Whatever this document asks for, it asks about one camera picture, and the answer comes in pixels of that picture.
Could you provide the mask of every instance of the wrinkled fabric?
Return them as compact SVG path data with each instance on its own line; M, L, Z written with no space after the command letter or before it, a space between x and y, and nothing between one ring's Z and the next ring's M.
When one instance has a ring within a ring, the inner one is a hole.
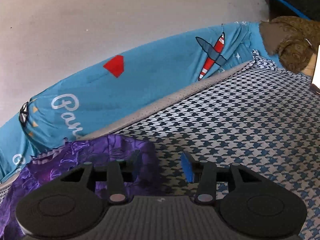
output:
M110 161L129 159L135 150L141 152L142 166L136 181L125 183L128 196L158 195L160 171L153 143L122 135L105 135L93 140L66 142L63 146L41 154L28 163L12 183L0 206L0 239L18 240L23 237L15 219L15 209L19 200L31 191L84 162L92 162L95 167L105 166ZM105 198L106 182L97 182L95 193Z
M124 72L117 78L104 68L113 62L110 58L32 97L25 135L44 152L58 147L64 137L79 139L198 82L208 54L196 37L214 46L222 33L226 62L213 64L204 78L252 60L249 23L216 25L145 44L121 53Z

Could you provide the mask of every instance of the bed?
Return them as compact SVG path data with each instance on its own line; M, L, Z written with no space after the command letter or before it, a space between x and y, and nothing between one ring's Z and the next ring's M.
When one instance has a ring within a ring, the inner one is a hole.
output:
M113 132L155 144L166 194L195 192L180 166L182 151L218 166L246 165L303 199L308 216L300 237L319 239L318 98L308 77L278 69L258 53L253 58L236 76ZM227 186L217 191L222 198Z

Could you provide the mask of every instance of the black plastic part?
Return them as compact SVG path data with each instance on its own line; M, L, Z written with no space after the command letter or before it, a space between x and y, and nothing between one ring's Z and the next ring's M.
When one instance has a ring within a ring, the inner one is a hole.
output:
M88 231L110 205L127 201L124 181L136 178L140 162L139 151L128 161L113 161L103 167L94 168L88 162L41 186L17 205L22 231L39 239L68 239ZM94 193L96 181L107 182L108 204Z
M120 165L117 161L108 163L107 189L109 194L108 201L110 203L123 204L128 200L127 193L124 187L124 181L120 170Z
M92 228L104 211L102 199L93 192L92 171L92 165L78 166L24 197L16 208L22 231L66 239Z
M216 200L216 185L217 165L212 162L203 163L203 172L195 195L195 202L198 204L213 204Z
M296 235L307 217L295 194L240 164L230 166L229 194L220 203L228 225L253 237Z
M195 203L214 206L231 228L254 238L299 234L307 208L298 196L239 163L218 168L185 155L200 178ZM216 182L228 183L229 194L219 201Z

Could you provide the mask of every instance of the houndstooth fabric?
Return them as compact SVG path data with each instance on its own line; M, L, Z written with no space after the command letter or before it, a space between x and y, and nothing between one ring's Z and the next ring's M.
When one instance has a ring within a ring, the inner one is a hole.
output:
M2 200L4 199L5 195L7 195L8 190L10 187L6 187L0 190L0 205L2 203Z
M300 237L320 239L319 97L309 91L309 78L254 59L253 69L117 133L155 143L169 194L196 190L185 181L182 151L222 167L246 165L302 198L308 216ZM217 198L228 193L225 184L217 190Z

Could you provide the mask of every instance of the purple fabric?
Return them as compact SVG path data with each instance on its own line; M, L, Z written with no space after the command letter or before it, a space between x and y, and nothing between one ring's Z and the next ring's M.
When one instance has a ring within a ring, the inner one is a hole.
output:
M12 183L0 206L0 239L18 240L23 237L15 219L15 208L19 200L31 191L83 162L92 162L95 167L104 166L116 159L129 159L134 150L140 150L142 166L136 181L125 183L128 195L158 195L160 171L153 143L121 135L66 142L28 163ZM106 182L97 182L95 193L99 197L104 198L106 190Z

